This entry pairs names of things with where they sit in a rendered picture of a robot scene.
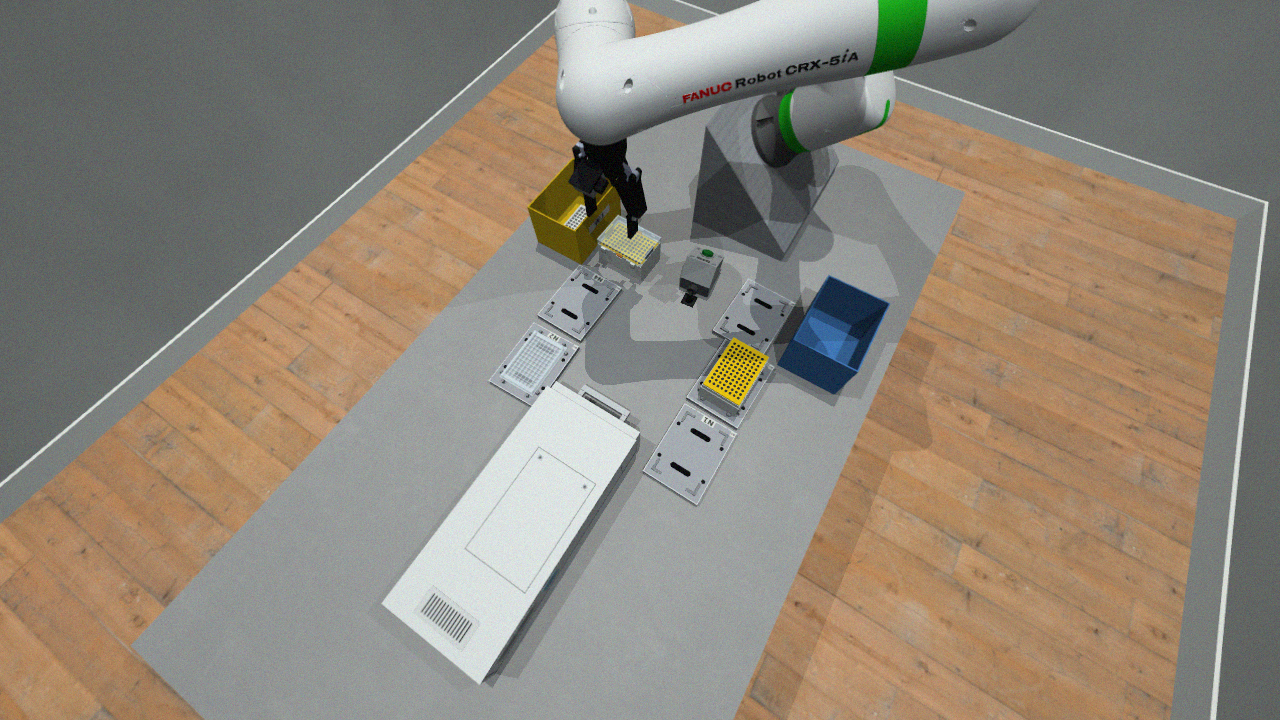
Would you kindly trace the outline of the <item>blue bin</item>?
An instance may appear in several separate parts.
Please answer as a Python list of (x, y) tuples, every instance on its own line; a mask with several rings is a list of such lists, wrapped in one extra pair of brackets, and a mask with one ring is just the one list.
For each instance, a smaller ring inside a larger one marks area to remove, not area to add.
[(858, 374), (888, 307), (828, 275), (777, 365), (836, 395)]

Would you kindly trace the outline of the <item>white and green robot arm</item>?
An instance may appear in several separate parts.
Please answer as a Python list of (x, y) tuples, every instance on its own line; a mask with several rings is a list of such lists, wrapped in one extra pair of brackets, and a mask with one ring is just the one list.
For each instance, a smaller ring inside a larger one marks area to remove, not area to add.
[(572, 135), (609, 145), (780, 91), (762, 97), (751, 118), (756, 152), (780, 168), (884, 126), (893, 70), (989, 46), (1039, 3), (760, 0), (635, 38), (626, 0), (561, 0), (556, 102)]

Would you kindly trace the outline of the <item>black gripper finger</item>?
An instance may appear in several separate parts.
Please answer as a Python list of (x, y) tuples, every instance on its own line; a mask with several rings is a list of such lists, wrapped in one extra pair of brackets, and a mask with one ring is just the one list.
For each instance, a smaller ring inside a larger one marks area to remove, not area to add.
[(625, 205), (627, 211), (627, 236), (628, 240), (631, 240), (634, 234), (637, 233), (637, 218), (641, 218), (646, 211), (646, 200), (641, 182), (643, 170), (639, 167), (634, 170), (634, 168), (625, 164), (625, 161), (622, 164), (626, 174), (623, 173), (617, 179), (614, 178), (611, 167), (605, 165), (604, 173), (608, 176), (611, 184), (617, 190), (620, 199)]
[[(584, 152), (584, 149), (582, 149), (582, 140), (580, 140), (579, 143), (573, 145), (572, 151), (573, 151), (573, 170), (575, 170), (576, 167), (579, 167), (579, 163), (581, 161), (581, 159), (585, 160), (585, 161), (588, 160), (588, 156), (586, 156), (586, 154)], [(596, 196), (595, 196), (595, 199), (591, 199), (591, 197), (589, 197), (585, 193), (582, 193), (582, 196), (584, 196), (584, 202), (585, 202), (585, 208), (586, 208), (586, 214), (588, 214), (588, 217), (591, 217), (593, 213), (596, 211)]]

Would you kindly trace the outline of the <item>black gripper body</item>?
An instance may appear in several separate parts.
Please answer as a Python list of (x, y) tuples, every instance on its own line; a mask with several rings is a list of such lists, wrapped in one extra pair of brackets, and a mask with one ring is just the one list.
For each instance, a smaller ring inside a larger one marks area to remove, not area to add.
[(582, 149), (590, 160), (611, 167), (616, 179), (625, 172), (622, 163), (625, 161), (625, 164), (628, 165), (628, 161), (625, 158), (627, 151), (627, 138), (609, 145), (593, 145), (582, 141)]

